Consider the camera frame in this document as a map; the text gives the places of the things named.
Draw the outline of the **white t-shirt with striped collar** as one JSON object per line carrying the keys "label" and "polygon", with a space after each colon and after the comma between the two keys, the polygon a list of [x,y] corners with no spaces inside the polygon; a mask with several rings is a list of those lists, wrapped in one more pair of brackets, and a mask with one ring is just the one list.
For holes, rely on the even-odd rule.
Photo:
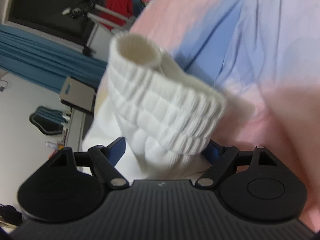
{"label": "white t-shirt with striped collar", "polygon": [[[97,145],[107,146],[121,131],[108,98],[108,78],[104,74],[95,100],[94,120],[82,143],[82,150]],[[130,182],[137,179],[190,179],[197,180],[209,167],[208,161],[200,155],[183,155],[168,151],[160,152],[148,144],[143,153],[126,150],[116,165],[116,169]]]}

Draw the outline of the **pastel rainbow bed sheet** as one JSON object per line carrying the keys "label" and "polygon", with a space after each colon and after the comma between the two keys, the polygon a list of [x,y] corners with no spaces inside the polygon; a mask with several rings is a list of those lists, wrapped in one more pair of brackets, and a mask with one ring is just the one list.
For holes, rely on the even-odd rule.
{"label": "pastel rainbow bed sheet", "polygon": [[319,230],[319,0],[151,0],[127,33],[253,105],[210,140],[268,148],[306,185],[301,219]]}

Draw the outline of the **white ribbed sock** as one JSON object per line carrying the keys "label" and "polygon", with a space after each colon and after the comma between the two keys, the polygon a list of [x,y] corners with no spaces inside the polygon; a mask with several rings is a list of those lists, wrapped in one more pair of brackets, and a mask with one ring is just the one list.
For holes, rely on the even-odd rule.
{"label": "white ribbed sock", "polygon": [[128,146],[119,167],[135,179],[195,179],[220,121],[245,121],[251,103],[186,74],[155,42],[120,33],[110,44],[108,100]]}

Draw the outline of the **red garment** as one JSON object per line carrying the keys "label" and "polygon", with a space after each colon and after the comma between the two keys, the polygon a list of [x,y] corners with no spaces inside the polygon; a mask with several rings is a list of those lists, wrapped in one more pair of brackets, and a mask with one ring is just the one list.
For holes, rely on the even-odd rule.
{"label": "red garment", "polygon": [[[131,16],[133,16],[132,0],[104,0],[103,6],[107,9],[123,15],[126,18],[130,18]],[[99,16],[119,26],[124,26],[126,24],[126,21],[105,12],[99,12]]]}

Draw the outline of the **dark window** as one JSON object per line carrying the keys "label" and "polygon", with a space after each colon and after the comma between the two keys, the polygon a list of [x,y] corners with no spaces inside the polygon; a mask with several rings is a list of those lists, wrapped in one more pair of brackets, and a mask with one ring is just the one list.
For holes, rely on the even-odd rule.
{"label": "dark window", "polygon": [[89,39],[94,23],[85,16],[63,15],[84,0],[1,0],[1,24],[79,50]]}

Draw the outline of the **wavy black frame mirror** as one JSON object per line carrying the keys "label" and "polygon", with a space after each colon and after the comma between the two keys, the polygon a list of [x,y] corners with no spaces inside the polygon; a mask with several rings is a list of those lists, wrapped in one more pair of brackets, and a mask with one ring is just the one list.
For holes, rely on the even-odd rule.
{"label": "wavy black frame mirror", "polygon": [[68,121],[69,115],[66,112],[44,106],[37,107],[29,116],[29,122],[47,136],[61,135]]}

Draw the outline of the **blue curtain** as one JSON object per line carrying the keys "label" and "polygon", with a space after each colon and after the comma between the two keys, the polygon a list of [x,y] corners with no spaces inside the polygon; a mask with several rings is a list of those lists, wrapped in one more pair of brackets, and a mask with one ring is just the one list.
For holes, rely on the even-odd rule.
{"label": "blue curtain", "polygon": [[[132,0],[133,15],[143,8]],[[1,24],[1,67],[30,82],[58,92],[67,77],[98,87],[106,63],[38,35]]]}

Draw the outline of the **beige chair with black frame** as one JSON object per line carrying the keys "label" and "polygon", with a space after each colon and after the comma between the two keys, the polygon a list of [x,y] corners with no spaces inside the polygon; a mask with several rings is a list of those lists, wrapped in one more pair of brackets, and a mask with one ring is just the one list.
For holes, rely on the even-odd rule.
{"label": "beige chair with black frame", "polygon": [[96,91],[72,77],[67,77],[60,90],[60,102],[71,108],[93,115]]}

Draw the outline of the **white drawer dresser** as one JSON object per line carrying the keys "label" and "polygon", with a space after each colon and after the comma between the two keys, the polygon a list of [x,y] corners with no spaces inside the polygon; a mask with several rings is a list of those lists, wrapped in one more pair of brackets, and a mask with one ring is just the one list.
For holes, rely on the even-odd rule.
{"label": "white drawer dresser", "polygon": [[74,152],[80,152],[82,150],[82,142],[92,122],[92,115],[79,110],[72,110],[70,120],[61,136],[55,137],[55,140],[46,141],[45,145],[54,151],[58,151],[62,147],[71,147]]}

